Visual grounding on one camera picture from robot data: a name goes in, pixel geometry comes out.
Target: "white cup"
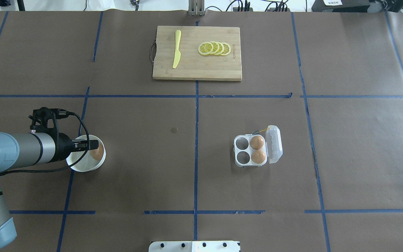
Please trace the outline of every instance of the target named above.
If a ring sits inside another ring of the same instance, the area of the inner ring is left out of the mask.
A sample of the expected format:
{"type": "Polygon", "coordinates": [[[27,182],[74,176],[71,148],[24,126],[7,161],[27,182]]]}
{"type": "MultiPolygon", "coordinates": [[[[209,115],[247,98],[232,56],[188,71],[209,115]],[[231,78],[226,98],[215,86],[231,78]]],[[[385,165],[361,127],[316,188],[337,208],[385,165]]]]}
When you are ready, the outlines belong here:
{"type": "MultiPolygon", "coordinates": [[[[94,150],[89,150],[86,155],[83,157],[82,160],[80,160],[76,165],[72,166],[71,169],[78,171],[78,172],[87,172],[87,171],[92,171],[97,168],[99,168],[105,161],[105,156],[107,153],[105,152],[105,145],[103,142],[94,135],[89,135],[90,140],[98,140],[99,141],[99,148],[102,147],[104,148],[104,154],[102,155],[101,160],[96,160],[93,158],[93,155],[91,155],[91,151],[94,150]]],[[[79,136],[76,139],[85,139],[86,140],[86,135],[79,136]]],[[[67,158],[66,158],[66,163],[68,165],[72,165],[75,161],[77,161],[81,156],[83,155],[83,152],[75,152],[71,153],[67,158]]]]}

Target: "wooden cutting board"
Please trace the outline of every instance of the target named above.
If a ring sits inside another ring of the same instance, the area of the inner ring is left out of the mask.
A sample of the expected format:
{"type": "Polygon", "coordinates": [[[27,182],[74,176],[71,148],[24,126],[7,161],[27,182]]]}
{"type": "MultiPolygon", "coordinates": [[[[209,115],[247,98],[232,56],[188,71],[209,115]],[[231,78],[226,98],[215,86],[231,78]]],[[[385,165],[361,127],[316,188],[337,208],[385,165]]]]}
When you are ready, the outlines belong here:
{"type": "Polygon", "coordinates": [[[242,60],[239,27],[158,26],[153,78],[160,80],[241,81],[242,60]],[[181,59],[178,66],[173,69],[176,30],[181,30],[179,45],[181,59]],[[230,44],[231,53],[227,56],[200,55],[198,46],[209,41],[230,44]]]}

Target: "lemon slice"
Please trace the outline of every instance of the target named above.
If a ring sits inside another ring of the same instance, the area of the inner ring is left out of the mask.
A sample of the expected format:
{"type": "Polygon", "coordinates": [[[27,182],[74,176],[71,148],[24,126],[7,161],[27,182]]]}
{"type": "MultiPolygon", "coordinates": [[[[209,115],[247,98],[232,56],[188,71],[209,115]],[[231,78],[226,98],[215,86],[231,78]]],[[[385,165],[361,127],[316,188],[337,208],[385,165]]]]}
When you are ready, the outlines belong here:
{"type": "Polygon", "coordinates": [[[217,42],[217,44],[219,44],[219,50],[214,53],[214,55],[220,55],[224,52],[225,46],[223,43],[217,42]]]}
{"type": "Polygon", "coordinates": [[[215,53],[219,52],[220,49],[220,45],[219,42],[216,41],[210,41],[209,43],[211,43],[214,46],[214,49],[212,49],[212,52],[210,53],[211,55],[214,55],[215,53]]]}
{"type": "Polygon", "coordinates": [[[204,42],[198,46],[198,53],[200,53],[201,55],[208,55],[212,53],[213,49],[213,44],[211,44],[210,42],[204,42]]]}
{"type": "Polygon", "coordinates": [[[222,43],[222,45],[224,46],[224,51],[220,55],[227,56],[231,52],[231,46],[228,43],[222,43]]]}

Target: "yellow knife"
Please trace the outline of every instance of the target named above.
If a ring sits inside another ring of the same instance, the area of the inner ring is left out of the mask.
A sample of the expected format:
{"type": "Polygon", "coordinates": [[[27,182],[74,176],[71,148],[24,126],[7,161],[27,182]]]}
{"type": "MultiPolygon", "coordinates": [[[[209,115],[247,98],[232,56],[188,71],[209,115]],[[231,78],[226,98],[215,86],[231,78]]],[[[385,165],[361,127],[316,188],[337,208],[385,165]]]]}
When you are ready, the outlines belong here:
{"type": "Polygon", "coordinates": [[[179,52],[179,41],[181,40],[181,30],[175,31],[175,55],[174,55],[174,64],[173,69],[178,66],[179,59],[181,58],[181,52],[179,52]]]}

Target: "egg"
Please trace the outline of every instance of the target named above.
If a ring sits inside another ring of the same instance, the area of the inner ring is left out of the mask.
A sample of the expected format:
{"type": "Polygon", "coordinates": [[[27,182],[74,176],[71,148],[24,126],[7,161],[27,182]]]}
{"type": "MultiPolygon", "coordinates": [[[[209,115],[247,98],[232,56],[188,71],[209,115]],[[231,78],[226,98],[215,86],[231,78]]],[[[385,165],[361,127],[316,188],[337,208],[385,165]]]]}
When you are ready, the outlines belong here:
{"type": "Polygon", "coordinates": [[[99,143],[99,147],[96,150],[90,150],[90,155],[97,161],[101,161],[104,156],[104,147],[99,143]]]}
{"type": "Polygon", "coordinates": [[[264,146],[264,138],[260,135],[254,136],[250,141],[251,148],[260,150],[264,146]]]}
{"type": "Polygon", "coordinates": [[[265,153],[262,150],[257,150],[251,154],[251,160],[256,164],[262,164],[265,161],[265,153]]]}

